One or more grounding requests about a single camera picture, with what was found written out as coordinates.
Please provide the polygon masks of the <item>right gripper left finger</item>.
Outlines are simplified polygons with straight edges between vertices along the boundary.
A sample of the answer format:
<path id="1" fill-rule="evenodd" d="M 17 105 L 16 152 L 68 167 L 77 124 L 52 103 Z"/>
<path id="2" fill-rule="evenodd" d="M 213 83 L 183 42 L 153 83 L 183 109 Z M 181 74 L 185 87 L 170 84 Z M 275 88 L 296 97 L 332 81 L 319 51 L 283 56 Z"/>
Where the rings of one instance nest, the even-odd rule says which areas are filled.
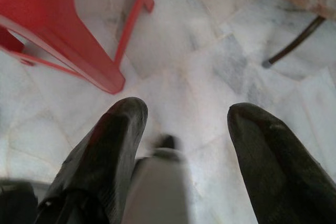
<path id="1" fill-rule="evenodd" d="M 37 223 L 121 223 L 148 118 L 136 97 L 116 102 L 70 152 L 38 206 Z"/>

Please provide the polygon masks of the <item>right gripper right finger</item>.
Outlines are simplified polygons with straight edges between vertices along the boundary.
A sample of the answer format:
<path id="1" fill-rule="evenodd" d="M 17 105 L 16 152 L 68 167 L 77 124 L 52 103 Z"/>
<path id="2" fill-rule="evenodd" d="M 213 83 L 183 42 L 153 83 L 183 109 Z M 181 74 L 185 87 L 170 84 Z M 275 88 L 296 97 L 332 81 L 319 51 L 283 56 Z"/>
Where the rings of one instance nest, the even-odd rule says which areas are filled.
<path id="1" fill-rule="evenodd" d="M 236 103 L 227 124 L 259 223 L 335 223 L 335 182 L 282 120 Z"/>

